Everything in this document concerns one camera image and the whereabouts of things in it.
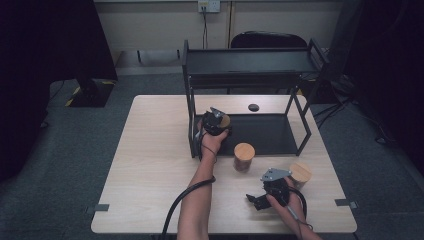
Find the power outlet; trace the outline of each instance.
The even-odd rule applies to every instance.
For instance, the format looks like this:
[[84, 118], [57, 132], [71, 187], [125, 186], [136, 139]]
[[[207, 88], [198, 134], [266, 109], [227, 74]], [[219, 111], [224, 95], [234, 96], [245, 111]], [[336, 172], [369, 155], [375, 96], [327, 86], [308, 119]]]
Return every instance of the power outlet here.
[[219, 12], [221, 10], [220, 0], [209, 0], [209, 12]]
[[220, 0], [198, 0], [198, 12], [218, 13], [221, 10]]

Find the forearm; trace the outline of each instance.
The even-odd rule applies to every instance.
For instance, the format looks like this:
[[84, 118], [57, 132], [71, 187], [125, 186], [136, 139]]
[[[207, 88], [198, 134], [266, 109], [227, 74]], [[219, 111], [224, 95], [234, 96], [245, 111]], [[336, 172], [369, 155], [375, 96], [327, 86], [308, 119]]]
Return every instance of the forearm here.
[[[205, 151], [189, 186], [211, 179], [214, 164], [215, 155]], [[178, 221], [178, 239], [208, 238], [211, 197], [212, 184], [208, 184], [194, 190], [183, 199]]]

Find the black tray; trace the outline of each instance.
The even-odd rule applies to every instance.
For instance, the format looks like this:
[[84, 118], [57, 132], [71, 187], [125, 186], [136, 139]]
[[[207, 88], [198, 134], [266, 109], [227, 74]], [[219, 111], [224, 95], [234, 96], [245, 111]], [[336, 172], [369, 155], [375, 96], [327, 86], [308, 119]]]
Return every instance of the black tray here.
[[[296, 154], [297, 146], [285, 114], [228, 114], [233, 127], [232, 136], [221, 145], [218, 155], [234, 155], [239, 143], [249, 143], [255, 155]], [[194, 126], [202, 116], [196, 116]]]

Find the hand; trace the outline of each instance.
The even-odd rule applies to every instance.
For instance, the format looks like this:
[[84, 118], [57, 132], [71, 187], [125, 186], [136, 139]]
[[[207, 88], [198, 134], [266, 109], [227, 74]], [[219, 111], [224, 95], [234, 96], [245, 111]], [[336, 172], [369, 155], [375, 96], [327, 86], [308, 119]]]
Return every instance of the hand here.
[[[287, 181], [289, 187], [294, 187], [293, 182], [289, 178], [284, 178]], [[283, 207], [280, 203], [271, 195], [266, 195], [268, 202], [280, 215], [281, 220], [292, 230], [299, 239], [303, 240], [317, 240], [321, 239], [316, 233], [314, 233], [309, 226], [305, 225], [306, 218], [303, 214], [303, 207], [299, 197], [290, 192], [289, 202], [287, 207]], [[288, 207], [290, 207], [296, 214], [298, 220], [290, 213]]]
[[[201, 127], [201, 121], [197, 123], [197, 128], [200, 129]], [[203, 139], [202, 139], [202, 155], [206, 154], [207, 152], [213, 151], [213, 153], [216, 155], [221, 148], [221, 142], [224, 141], [225, 138], [228, 136], [229, 130], [224, 130], [221, 134], [218, 136], [212, 136], [208, 132], [206, 132], [203, 129]]]
[[[284, 179], [286, 180], [289, 187], [294, 188], [292, 180], [290, 180], [288, 177], [285, 177]], [[294, 217], [291, 215], [290, 211], [286, 207], [281, 206], [277, 199], [271, 195], [267, 195], [266, 197], [271, 206], [277, 211], [278, 215], [280, 215], [281, 220], [283, 220], [284, 223], [288, 224], [288, 222], [294, 220]], [[303, 214], [302, 203], [295, 193], [290, 192], [289, 202], [287, 205], [293, 209], [300, 221], [306, 221], [305, 215]]]

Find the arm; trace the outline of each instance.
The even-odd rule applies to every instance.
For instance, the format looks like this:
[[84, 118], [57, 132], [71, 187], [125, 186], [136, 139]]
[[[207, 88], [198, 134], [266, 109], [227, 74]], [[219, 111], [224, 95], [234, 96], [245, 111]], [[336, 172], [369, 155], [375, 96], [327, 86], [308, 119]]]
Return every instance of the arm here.
[[[290, 179], [286, 178], [287, 183], [289, 186], [293, 187], [293, 183]], [[271, 204], [271, 206], [277, 211], [278, 215], [280, 215], [281, 220], [293, 231], [294, 234], [296, 234], [298, 239], [301, 240], [320, 240], [321, 238], [313, 232], [309, 226], [302, 224], [306, 223], [305, 215], [303, 215], [303, 209], [302, 209], [302, 203], [300, 202], [299, 197], [295, 194], [290, 192], [290, 200], [288, 203], [288, 206], [295, 212], [297, 217], [299, 218], [299, 221], [297, 221], [290, 213], [289, 209], [287, 207], [281, 206], [278, 201], [271, 195], [266, 196], [268, 199], [268, 202]]]
[[[208, 133], [204, 135], [202, 144], [207, 148], [202, 147], [202, 161], [197, 167], [189, 186], [213, 177], [216, 153], [221, 147], [222, 140], [227, 135], [228, 131], [224, 131], [218, 136], [211, 136]], [[180, 218], [178, 220], [177, 238], [179, 240], [209, 238], [208, 222], [211, 198], [212, 184], [209, 184], [194, 190], [182, 200]]]

